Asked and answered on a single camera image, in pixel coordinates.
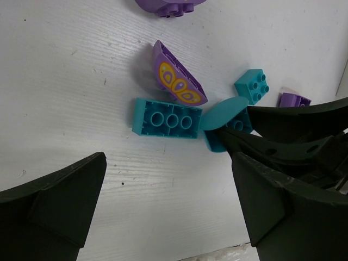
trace wood grain texture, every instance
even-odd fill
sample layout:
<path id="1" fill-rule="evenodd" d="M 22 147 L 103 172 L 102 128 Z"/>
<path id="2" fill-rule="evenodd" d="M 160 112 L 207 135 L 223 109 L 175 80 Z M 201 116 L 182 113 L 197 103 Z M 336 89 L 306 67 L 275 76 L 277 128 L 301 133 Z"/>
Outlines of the wood grain texture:
<path id="1" fill-rule="evenodd" d="M 227 154 L 198 140 L 131 132 L 154 88 L 156 40 L 203 85 L 210 108 L 263 68 L 281 87 L 334 99 L 348 58 L 344 0 L 207 1 L 162 20 L 133 0 L 0 2 L 0 190 L 96 151 L 108 168 L 78 260 L 179 260 L 248 241 Z"/>

